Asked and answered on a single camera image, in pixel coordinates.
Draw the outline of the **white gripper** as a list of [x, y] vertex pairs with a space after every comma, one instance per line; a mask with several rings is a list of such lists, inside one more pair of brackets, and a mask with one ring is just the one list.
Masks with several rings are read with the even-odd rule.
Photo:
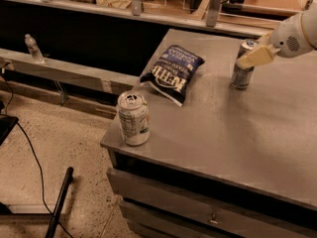
[[310, 53], [317, 48], [317, 10], [309, 8], [282, 21], [275, 30], [258, 38], [258, 43], [237, 59], [240, 69], [271, 63], [277, 55], [295, 58]]

